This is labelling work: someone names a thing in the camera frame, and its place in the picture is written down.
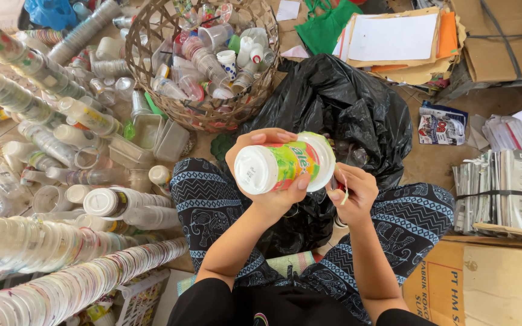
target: black shirt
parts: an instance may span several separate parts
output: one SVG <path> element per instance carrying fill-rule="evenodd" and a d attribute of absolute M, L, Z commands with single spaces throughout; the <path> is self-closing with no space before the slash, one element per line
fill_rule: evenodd
<path fill-rule="evenodd" d="M 170 312 L 168 326 L 358 326 L 341 303 L 294 286 L 240 287 L 218 278 L 195 283 Z M 436 326 L 411 312 L 389 309 L 376 326 Z"/>

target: woven bamboo basket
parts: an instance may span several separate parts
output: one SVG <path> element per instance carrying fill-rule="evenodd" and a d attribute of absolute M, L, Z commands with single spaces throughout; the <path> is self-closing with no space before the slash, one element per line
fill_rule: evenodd
<path fill-rule="evenodd" d="M 200 9 L 207 1 L 197 0 L 195 8 Z M 281 61 L 279 56 L 279 31 L 271 6 L 265 0 L 230 0 L 238 17 L 243 20 L 252 18 L 257 27 L 267 32 L 269 47 L 275 51 L 276 59 L 270 67 L 260 74 L 255 82 L 232 99 L 211 99 L 205 101 L 177 100 L 160 95 L 152 90 L 150 78 L 154 77 L 152 69 L 143 64 L 150 60 L 156 47 L 165 40 L 174 40 L 181 32 L 178 27 L 180 14 L 176 13 L 172 0 L 151 0 L 134 19 L 126 39 L 126 63 L 132 71 L 137 85 L 147 91 L 154 104 L 174 121 L 187 129 L 218 132 L 234 130 L 239 123 L 255 115 L 271 95 L 272 80 Z M 218 7 L 222 2 L 209 2 Z M 146 33 L 148 43 L 141 44 L 140 32 Z M 132 57 L 133 46 L 140 55 L 140 60 Z"/>

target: bundle of newspapers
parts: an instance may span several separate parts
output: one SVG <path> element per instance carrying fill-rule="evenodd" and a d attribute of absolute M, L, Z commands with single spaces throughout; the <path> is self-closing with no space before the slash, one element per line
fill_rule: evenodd
<path fill-rule="evenodd" d="M 453 167 L 456 187 L 454 231 L 480 235 L 475 223 L 522 231 L 522 150 L 489 150 Z"/>

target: black plastic bag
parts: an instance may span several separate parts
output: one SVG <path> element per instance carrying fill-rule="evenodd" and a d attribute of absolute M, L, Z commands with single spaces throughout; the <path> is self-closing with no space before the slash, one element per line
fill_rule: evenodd
<path fill-rule="evenodd" d="M 279 67 L 288 75 L 260 113 L 243 123 L 238 135 L 278 127 L 291 132 L 329 133 L 338 142 L 366 151 L 362 168 L 376 176 L 378 187 L 398 185 L 404 158 L 412 148 L 412 125 L 406 102 L 380 80 L 324 53 Z M 356 162 L 337 156 L 338 161 Z M 330 239 L 335 206 L 325 195 L 310 193 L 269 228 L 257 242 L 266 258 L 318 248 Z"/>

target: cardboard box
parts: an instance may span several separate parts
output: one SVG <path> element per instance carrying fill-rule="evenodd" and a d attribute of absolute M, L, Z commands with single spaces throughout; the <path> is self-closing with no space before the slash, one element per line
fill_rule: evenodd
<path fill-rule="evenodd" d="M 412 313 L 439 326 L 522 326 L 522 242 L 446 236 L 402 291 Z"/>
<path fill-rule="evenodd" d="M 472 35 L 500 35 L 479 0 L 451 0 L 460 23 Z M 522 1 L 484 0 L 505 35 L 522 35 Z M 522 72 L 522 37 L 507 38 Z M 517 74 L 502 37 L 465 41 L 469 73 L 475 82 L 514 81 Z"/>

